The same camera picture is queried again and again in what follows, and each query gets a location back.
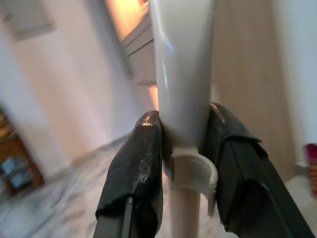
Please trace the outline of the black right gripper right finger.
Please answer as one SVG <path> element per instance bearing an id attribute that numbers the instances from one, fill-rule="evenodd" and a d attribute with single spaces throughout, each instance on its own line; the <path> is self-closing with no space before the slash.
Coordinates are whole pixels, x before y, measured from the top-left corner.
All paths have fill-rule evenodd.
<path id="1" fill-rule="evenodd" d="M 216 203 L 240 238 L 311 238 L 313 233 L 259 139 L 224 106 L 210 104 L 203 155 L 216 166 Z"/>

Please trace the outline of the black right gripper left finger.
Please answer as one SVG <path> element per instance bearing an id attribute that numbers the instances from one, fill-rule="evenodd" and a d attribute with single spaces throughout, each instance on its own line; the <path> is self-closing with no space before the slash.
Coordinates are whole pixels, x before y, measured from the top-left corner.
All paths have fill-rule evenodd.
<path id="1" fill-rule="evenodd" d="M 153 238 L 163 214 L 162 128 L 158 111 L 137 121 L 113 158 L 95 212 L 96 238 Z"/>

